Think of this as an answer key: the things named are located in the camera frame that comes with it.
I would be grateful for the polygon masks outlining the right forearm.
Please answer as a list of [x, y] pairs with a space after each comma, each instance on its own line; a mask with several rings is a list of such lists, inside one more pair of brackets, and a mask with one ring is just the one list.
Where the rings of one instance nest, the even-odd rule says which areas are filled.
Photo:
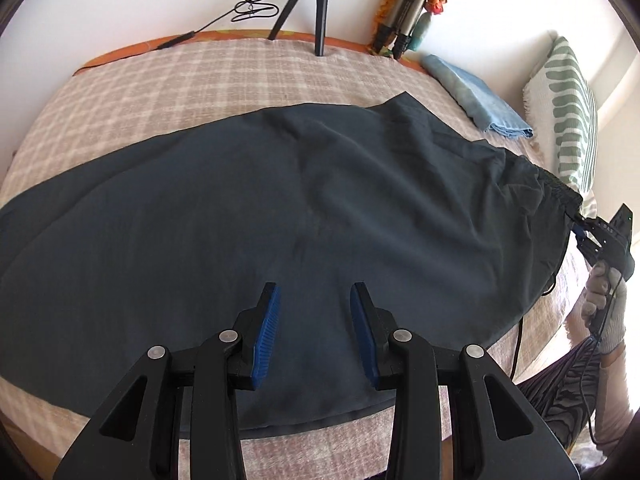
[[626, 383], [626, 346], [621, 342], [600, 361], [594, 430], [597, 449], [609, 456], [633, 418]]

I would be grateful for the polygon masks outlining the right gloved hand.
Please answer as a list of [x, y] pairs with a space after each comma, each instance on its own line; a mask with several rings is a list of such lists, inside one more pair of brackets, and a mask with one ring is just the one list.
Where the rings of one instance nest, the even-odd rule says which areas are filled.
[[620, 271], [604, 261], [596, 263], [585, 284], [582, 319], [604, 356], [624, 340], [626, 299], [626, 281]]

